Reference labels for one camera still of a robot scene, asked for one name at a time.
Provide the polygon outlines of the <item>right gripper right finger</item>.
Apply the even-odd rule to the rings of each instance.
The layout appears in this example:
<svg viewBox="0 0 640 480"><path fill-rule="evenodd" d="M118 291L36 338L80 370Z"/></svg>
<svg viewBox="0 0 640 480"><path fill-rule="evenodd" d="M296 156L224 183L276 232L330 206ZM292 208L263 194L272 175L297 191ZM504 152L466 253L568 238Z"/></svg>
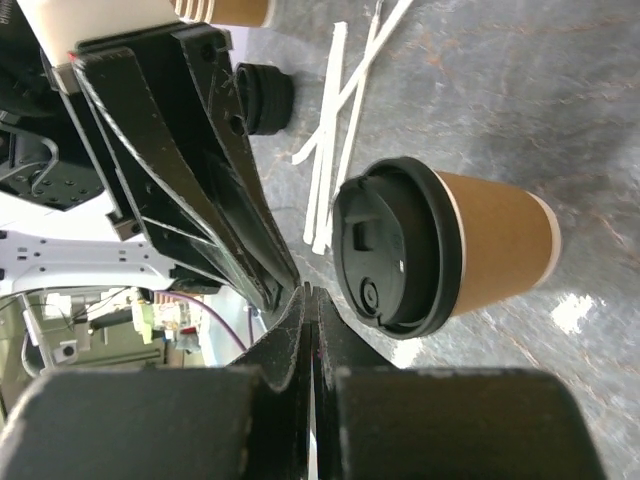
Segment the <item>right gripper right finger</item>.
<svg viewBox="0 0 640 480"><path fill-rule="evenodd" d="M522 368L400 369L314 292L318 473L323 479L602 479L579 405Z"/></svg>

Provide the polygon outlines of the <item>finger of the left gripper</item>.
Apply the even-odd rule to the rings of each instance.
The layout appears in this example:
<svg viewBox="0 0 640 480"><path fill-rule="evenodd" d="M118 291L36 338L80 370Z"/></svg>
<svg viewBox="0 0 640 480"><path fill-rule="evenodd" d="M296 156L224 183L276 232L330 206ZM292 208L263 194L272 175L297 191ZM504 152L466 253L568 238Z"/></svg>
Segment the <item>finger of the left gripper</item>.
<svg viewBox="0 0 640 480"><path fill-rule="evenodd" d="M215 136L213 189L217 205L249 262L241 277L264 300L294 289L297 269L269 209L256 168L229 56L228 32L187 27L175 34L205 118Z"/></svg>
<svg viewBox="0 0 640 480"><path fill-rule="evenodd" d="M74 70L112 150L118 179L153 247L182 268L233 287L265 311L241 275L249 262L217 205L213 189L215 136L189 73L181 86L148 82L134 52L117 48L81 56Z"/></svg>

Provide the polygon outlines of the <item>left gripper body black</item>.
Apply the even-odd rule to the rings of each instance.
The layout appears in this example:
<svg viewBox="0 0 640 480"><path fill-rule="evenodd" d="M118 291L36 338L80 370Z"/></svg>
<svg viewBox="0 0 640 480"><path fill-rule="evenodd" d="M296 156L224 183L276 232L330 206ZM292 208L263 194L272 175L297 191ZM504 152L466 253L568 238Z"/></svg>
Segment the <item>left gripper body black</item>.
<svg viewBox="0 0 640 480"><path fill-rule="evenodd" d="M1 222L45 218L78 238L117 238L119 189L83 96L54 85L15 1L1 4Z"/></svg>

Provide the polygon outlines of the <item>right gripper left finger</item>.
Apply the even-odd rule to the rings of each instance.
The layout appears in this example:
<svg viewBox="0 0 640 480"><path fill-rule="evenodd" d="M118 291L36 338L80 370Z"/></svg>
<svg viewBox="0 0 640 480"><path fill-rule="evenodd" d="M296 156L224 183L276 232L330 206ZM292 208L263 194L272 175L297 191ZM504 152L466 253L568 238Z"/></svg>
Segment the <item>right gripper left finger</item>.
<svg viewBox="0 0 640 480"><path fill-rule="evenodd" d="M5 479L300 479L308 471L310 290L222 368L58 370L1 434Z"/></svg>

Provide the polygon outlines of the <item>black plastic cup lid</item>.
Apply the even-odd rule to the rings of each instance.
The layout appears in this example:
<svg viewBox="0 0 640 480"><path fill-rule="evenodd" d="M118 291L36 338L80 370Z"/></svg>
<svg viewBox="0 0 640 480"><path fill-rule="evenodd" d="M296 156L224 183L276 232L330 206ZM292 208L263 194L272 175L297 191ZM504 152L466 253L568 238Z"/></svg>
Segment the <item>black plastic cup lid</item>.
<svg viewBox="0 0 640 480"><path fill-rule="evenodd" d="M364 325L407 340L452 316L461 228L444 182L418 160L381 160L340 187L332 252L341 292Z"/></svg>

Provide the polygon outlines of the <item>brown paper coffee cup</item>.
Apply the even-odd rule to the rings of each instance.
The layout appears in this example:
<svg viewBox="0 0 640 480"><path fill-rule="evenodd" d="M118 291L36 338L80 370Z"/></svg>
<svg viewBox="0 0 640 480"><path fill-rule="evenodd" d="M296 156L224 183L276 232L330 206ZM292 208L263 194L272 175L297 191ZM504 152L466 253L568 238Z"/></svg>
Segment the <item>brown paper coffee cup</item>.
<svg viewBox="0 0 640 480"><path fill-rule="evenodd" d="M558 219L540 197L512 185L438 171L461 228L463 268L453 316L525 293L553 273Z"/></svg>

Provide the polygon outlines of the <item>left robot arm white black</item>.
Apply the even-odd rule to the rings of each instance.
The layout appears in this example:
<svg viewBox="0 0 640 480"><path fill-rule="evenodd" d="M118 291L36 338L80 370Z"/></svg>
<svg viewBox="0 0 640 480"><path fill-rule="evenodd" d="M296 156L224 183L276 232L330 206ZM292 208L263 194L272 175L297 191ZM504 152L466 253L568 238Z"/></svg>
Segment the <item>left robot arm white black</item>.
<svg viewBox="0 0 640 480"><path fill-rule="evenodd" d="M5 1L1 190L69 215L100 195L111 242L3 230L1 291L227 286L274 312L299 273L250 137L290 118L294 86L233 64L230 28L273 1Z"/></svg>

